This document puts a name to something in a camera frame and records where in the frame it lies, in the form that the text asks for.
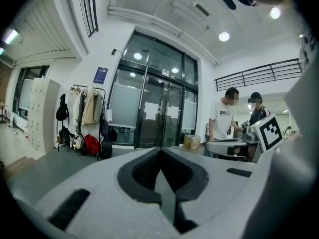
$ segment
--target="white cube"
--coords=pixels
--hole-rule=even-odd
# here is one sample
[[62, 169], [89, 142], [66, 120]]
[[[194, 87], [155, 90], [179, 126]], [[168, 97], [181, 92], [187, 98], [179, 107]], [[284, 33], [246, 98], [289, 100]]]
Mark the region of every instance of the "white cube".
[[263, 152], [275, 149], [284, 138], [279, 128], [276, 116], [270, 114], [262, 120], [250, 126], [251, 131], [256, 133], [260, 140]]

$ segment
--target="person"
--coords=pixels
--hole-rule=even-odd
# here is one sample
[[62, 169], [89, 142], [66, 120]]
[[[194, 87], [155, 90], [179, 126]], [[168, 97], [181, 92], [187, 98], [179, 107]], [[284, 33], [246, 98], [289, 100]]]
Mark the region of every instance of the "person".
[[287, 140], [290, 136], [292, 136], [292, 128], [291, 128], [291, 126], [287, 127], [286, 131], [284, 132], [285, 140]]
[[264, 117], [270, 115], [270, 111], [262, 105], [263, 99], [258, 92], [252, 93], [248, 102], [251, 104], [251, 108], [253, 109], [249, 125], [253, 125], [262, 120]]
[[233, 106], [239, 99], [239, 91], [230, 88], [224, 97], [213, 102], [209, 116], [209, 141], [216, 139], [227, 139], [229, 126], [232, 125], [236, 130], [242, 131], [233, 119]]
[[[292, 0], [238, 0], [244, 5], [247, 6], [257, 6], [259, 4], [267, 4], [267, 5], [282, 5], [282, 4], [290, 4], [293, 3]], [[316, 57], [319, 56], [318, 49], [318, 41], [304, 19], [304, 17], [300, 13], [300, 23], [301, 23], [301, 36], [302, 36], [302, 46], [300, 48], [299, 61], [301, 68], [304, 71], [308, 69], [310, 64], [315, 60]]]

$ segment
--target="round ceiling light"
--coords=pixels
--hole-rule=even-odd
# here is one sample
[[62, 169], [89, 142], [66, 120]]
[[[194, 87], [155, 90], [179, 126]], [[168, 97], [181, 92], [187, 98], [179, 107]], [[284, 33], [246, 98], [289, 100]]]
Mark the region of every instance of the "round ceiling light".
[[227, 33], [227, 32], [220, 33], [219, 40], [221, 40], [222, 42], [228, 41], [229, 40], [229, 33]]
[[173, 69], [171, 70], [171, 72], [174, 73], [174, 74], [177, 74], [177, 73], [179, 72], [179, 70], [178, 70], [177, 68], [173, 68]]
[[280, 17], [280, 10], [277, 7], [274, 7], [270, 10], [270, 16], [273, 19], [277, 19]]
[[141, 60], [141, 59], [142, 59], [142, 55], [141, 55], [140, 53], [135, 53], [135, 54], [134, 54], [134, 58], [135, 58], [136, 60]]

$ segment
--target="black metal railing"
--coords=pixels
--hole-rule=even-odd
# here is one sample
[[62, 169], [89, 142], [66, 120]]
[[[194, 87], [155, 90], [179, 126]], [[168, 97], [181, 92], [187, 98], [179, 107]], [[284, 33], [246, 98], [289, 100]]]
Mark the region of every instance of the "black metal railing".
[[80, 0], [83, 20], [89, 38], [94, 32], [98, 32], [98, 21], [96, 18], [95, 0]]
[[215, 81], [217, 91], [224, 91], [230, 87], [239, 88], [253, 84], [297, 78], [302, 74], [303, 70], [299, 59], [296, 58], [230, 74]]

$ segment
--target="fluorescent light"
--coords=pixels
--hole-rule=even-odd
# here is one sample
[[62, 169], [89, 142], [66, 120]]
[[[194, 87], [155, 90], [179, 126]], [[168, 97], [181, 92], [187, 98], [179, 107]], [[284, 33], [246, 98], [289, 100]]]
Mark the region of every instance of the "fluorescent light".
[[220, 33], [219, 40], [221, 40], [222, 42], [228, 41], [229, 40], [229, 33], [227, 33], [227, 32]]
[[179, 72], [179, 70], [178, 70], [177, 68], [173, 68], [173, 69], [171, 70], [171, 72], [174, 73], [174, 74], [177, 74], [177, 73]]
[[270, 10], [270, 16], [273, 19], [277, 19], [280, 17], [280, 10], [277, 7], [274, 7]]
[[134, 58], [135, 58], [136, 60], [141, 60], [141, 59], [142, 59], [142, 55], [141, 55], [140, 53], [135, 53], [135, 54], [134, 54]]
[[10, 35], [6, 38], [6, 40], [4, 42], [6, 42], [7, 44], [10, 44], [11, 41], [18, 35], [18, 32], [15, 30], [12, 30], [12, 32], [10, 33]]

